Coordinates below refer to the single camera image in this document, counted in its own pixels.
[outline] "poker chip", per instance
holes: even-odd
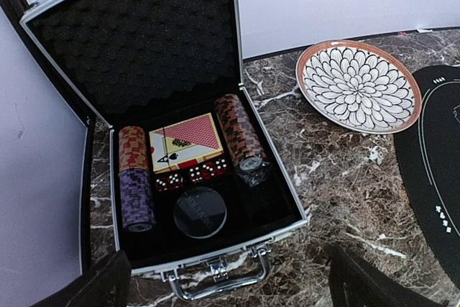
[[[119,170],[130,168],[149,170],[145,133],[137,126],[128,126],[119,132]]]
[[[234,167],[243,172],[260,168],[267,156],[238,96],[222,96],[216,100],[214,108]]]
[[[145,232],[156,224],[152,204],[149,173],[130,168],[120,173],[121,217],[123,229],[128,232]]]

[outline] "brown marble surface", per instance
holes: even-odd
[[[395,56],[411,72],[460,65],[460,30],[364,40]],[[219,298],[184,303],[159,275],[132,278],[130,306],[330,307],[325,246],[354,250],[404,286],[436,301],[459,290],[434,257],[403,187],[391,135],[365,135],[318,114],[300,95],[295,64],[301,51],[244,65],[245,84],[310,217],[309,225],[273,245],[269,278]],[[109,133],[98,122],[93,148],[93,261],[114,250],[109,190]],[[255,268],[244,255],[229,259],[230,275]],[[205,267],[186,273],[184,286],[210,281]]]

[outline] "ceramic plate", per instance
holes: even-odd
[[[371,45],[322,42],[302,53],[295,70],[311,105],[348,129],[396,133],[420,115],[421,96],[414,77],[394,57]]]

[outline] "black poker mat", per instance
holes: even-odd
[[[430,66],[413,76],[422,112],[395,135],[397,158],[423,233],[460,288],[460,68]]]

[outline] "die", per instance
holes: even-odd
[[[203,181],[203,171],[200,169],[200,166],[191,167],[188,170],[188,178],[192,183],[200,183]]]
[[[217,176],[223,175],[229,171],[225,158],[217,157],[201,163],[200,165],[190,168],[188,177],[192,183],[200,183],[204,180],[211,180]]]
[[[170,191],[184,186],[180,173],[167,173],[155,177],[155,187],[158,191]]]

